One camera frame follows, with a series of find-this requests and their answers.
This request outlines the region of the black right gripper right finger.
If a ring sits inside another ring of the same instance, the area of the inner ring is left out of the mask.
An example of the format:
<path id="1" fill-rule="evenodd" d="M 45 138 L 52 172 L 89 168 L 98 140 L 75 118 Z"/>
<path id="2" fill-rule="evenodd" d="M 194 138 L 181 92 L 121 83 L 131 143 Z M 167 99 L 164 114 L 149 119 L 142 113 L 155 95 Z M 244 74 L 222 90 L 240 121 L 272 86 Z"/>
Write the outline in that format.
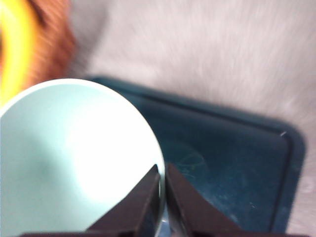
<path id="1" fill-rule="evenodd" d="M 207 202 L 175 165 L 166 167 L 169 224 L 182 237 L 227 237 L 244 231 Z"/>

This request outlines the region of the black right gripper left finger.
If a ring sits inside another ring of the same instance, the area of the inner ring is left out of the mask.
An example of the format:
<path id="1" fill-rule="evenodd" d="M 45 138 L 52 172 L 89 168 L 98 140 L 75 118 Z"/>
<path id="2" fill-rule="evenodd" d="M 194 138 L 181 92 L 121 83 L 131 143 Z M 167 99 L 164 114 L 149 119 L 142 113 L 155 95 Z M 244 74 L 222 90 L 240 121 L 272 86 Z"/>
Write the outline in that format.
<path id="1" fill-rule="evenodd" d="M 154 237 L 159 222 L 157 165 L 145 174 L 130 193 L 86 230 L 89 237 Z"/>

